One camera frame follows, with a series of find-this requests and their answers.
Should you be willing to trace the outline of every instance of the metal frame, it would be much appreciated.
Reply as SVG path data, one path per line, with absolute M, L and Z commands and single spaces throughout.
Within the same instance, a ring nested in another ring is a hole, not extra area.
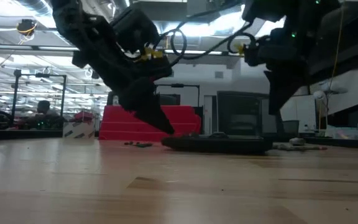
M 198 101 L 197 101 L 197 106 L 200 107 L 200 85 L 186 85 L 186 84 L 181 84 L 181 83 L 175 83 L 175 84 L 156 84 L 156 87 L 159 86 L 169 86 L 172 88 L 183 88 L 183 87 L 196 87 L 198 90 Z
M 16 112 L 16 101 L 17 101 L 17 91 L 19 89 L 19 78 L 21 76 L 35 76 L 37 78 L 49 78 L 49 77 L 63 77 L 63 90 L 62 90 L 62 106 L 60 109 L 60 116 L 63 116 L 63 107 L 65 104 L 65 93 L 66 93 L 66 85 L 67 85 L 67 75 L 51 75 L 44 73 L 36 73 L 36 74 L 22 74 L 22 70 L 15 70 L 13 75 L 15 76 L 15 89 L 13 94 L 13 105 L 12 105 L 12 117 L 15 117 Z

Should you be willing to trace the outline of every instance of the wall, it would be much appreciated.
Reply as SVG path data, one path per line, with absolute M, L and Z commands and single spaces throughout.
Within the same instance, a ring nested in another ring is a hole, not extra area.
M 246 91 L 269 93 L 269 81 L 263 73 L 264 67 L 249 67 L 242 60 L 231 70 L 225 65 L 184 65 L 174 66 L 174 77 L 163 78 L 156 84 L 182 83 L 200 85 L 200 106 L 204 96 L 214 96 L 218 91 Z M 216 79 L 215 72 L 223 72 L 223 78 Z M 160 86 L 161 94 L 180 94 L 182 105 L 197 106 L 197 88 L 170 88 Z
M 200 85 L 200 106 L 204 104 L 204 96 L 216 95 L 217 91 L 230 90 L 232 70 L 225 65 L 184 65 L 178 64 L 173 68 L 174 76 L 156 81 L 156 84 L 182 83 Z M 223 78 L 215 79 L 215 72 L 223 72 Z M 157 92 L 161 94 L 180 94 L 182 105 L 197 106 L 197 88 L 171 88 L 160 86 Z
M 335 86 L 347 89 L 347 93 L 331 95 L 329 97 L 328 114 L 358 105 L 358 69 L 351 70 L 334 78 Z M 319 83 L 310 86 L 311 92 L 320 90 Z
M 313 132 L 312 130 L 317 128 L 316 104 L 313 95 L 291 97 L 280 112 L 283 121 L 299 121 L 299 133 Z

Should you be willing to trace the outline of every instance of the desk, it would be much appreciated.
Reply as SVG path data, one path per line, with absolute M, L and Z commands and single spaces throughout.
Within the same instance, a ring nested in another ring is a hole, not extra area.
M 358 149 L 267 154 L 0 141 L 0 223 L 358 223 Z

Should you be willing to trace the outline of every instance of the white box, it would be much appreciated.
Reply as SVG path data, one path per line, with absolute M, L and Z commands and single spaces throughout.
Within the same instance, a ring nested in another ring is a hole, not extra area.
M 94 119 L 87 123 L 67 122 L 63 125 L 63 138 L 94 139 Z

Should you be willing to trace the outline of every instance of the red box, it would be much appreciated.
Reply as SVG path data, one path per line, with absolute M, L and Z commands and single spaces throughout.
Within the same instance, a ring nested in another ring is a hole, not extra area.
M 191 106 L 161 106 L 175 130 L 174 136 L 200 133 L 201 118 Z M 107 105 L 99 132 L 100 140 L 159 142 L 169 135 L 137 119 L 121 106 Z

